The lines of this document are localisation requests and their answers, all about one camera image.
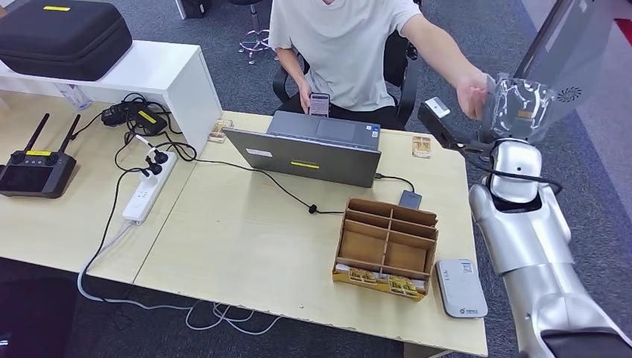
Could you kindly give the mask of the person's left hand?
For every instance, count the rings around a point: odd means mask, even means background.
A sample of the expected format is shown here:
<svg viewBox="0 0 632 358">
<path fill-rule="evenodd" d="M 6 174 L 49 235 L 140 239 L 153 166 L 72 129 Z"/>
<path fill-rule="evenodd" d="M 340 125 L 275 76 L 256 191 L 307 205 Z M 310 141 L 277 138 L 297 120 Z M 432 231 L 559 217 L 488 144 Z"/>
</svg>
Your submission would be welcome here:
<svg viewBox="0 0 632 358">
<path fill-rule="evenodd" d="M 482 119 L 487 99 L 488 75 L 483 72 L 463 76 L 455 85 L 462 112 L 471 119 Z"/>
</svg>

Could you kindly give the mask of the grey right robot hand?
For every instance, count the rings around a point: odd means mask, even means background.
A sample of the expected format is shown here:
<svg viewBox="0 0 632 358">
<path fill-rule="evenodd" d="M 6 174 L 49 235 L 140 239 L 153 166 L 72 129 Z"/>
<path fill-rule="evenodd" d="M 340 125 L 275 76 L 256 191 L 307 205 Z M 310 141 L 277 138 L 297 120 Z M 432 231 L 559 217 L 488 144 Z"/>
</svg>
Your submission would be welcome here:
<svg viewBox="0 0 632 358">
<path fill-rule="evenodd" d="M 537 81 L 512 78 L 500 72 L 487 78 L 487 97 L 478 140 L 492 143 L 514 138 L 532 145 L 541 142 L 553 120 L 549 108 L 557 93 Z"/>
</svg>

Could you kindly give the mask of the person's right hand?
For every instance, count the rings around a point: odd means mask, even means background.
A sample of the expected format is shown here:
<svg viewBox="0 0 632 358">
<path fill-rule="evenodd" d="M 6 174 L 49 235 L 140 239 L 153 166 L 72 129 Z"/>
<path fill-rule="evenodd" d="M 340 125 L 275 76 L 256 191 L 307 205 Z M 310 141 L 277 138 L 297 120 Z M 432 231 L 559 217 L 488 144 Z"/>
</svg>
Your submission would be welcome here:
<svg viewBox="0 0 632 358">
<path fill-rule="evenodd" d="M 297 86 L 299 90 L 300 105 L 302 107 L 302 110 L 305 114 L 309 114 L 309 109 L 311 107 L 310 98 L 312 94 L 312 88 L 305 78 L 298 81 Z"/>
</svg>

